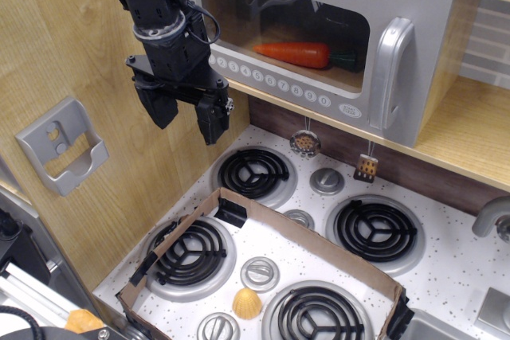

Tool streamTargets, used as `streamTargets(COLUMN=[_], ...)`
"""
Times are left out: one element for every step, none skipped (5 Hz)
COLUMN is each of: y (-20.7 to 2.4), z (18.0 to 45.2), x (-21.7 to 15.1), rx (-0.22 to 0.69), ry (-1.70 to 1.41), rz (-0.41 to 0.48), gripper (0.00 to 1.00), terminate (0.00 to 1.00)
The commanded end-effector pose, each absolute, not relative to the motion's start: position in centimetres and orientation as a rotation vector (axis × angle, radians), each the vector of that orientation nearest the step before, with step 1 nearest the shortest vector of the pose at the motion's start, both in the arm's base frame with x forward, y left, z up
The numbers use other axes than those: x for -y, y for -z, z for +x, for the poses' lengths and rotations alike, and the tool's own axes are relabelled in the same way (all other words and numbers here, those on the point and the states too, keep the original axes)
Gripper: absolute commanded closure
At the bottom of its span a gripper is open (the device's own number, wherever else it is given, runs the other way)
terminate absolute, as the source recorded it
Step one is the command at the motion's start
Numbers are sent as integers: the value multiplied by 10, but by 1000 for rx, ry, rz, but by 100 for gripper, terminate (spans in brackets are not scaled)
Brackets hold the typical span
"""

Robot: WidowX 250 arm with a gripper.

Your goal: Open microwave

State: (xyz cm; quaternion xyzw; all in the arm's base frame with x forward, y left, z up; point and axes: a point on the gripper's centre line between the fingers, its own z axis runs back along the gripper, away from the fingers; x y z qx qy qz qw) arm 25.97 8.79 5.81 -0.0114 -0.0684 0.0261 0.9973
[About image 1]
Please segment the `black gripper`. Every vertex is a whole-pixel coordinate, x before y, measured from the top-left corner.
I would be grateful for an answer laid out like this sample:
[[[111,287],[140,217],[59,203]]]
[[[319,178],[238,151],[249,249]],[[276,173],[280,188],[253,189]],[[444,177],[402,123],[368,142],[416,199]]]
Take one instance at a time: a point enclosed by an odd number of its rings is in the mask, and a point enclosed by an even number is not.
[[[185,30],[133,32],[145,54],[129,56],[126,65],[133,71],[139,100],[154,124],[165,129],[175,119],[176,100],[193,104],[206,145],[214,145],[230,127],[233,101],[228,82],[210,67],[209,43]]]

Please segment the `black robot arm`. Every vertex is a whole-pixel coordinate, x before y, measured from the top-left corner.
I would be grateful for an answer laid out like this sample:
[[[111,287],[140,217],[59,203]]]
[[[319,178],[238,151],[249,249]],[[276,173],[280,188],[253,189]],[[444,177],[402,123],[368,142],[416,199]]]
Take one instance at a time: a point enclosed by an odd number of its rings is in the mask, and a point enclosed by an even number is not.
[[[229,128],[233,101],[227,80],[210,67],[213,41],[204,22],[210,13],[191,0],[119,1],[145,50],[126,64],[153,122],[165,128],[178,114],[180,101],[192,104],[206,144],[216,143]]]

